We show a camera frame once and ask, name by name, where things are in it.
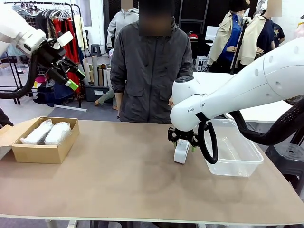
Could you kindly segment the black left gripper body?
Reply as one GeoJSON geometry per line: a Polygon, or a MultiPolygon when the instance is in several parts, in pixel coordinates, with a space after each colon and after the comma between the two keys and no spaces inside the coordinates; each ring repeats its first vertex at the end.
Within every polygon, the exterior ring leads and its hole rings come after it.
{"type": "Polygon", "coordinates": [[[65,85],[69,80],[63,66],[65,53],[66,51],[57,39],[46,39],[36,50],[38,63],[47,70],[52,79],[61,85],[65,85]]]}

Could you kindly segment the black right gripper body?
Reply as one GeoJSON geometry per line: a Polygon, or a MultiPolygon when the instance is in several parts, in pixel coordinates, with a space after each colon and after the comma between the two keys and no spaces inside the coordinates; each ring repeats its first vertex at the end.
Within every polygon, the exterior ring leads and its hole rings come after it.
{"type": "Polygon", "coordinates": [[[189,142],[193,137],[197,139],[197,133],[193,130],[188,132],[180,131],[176,128],[170,127],[168,129],[168,140],[171,141],[172,137],[177,136],[179,140],[186,140],[189,142]]]}

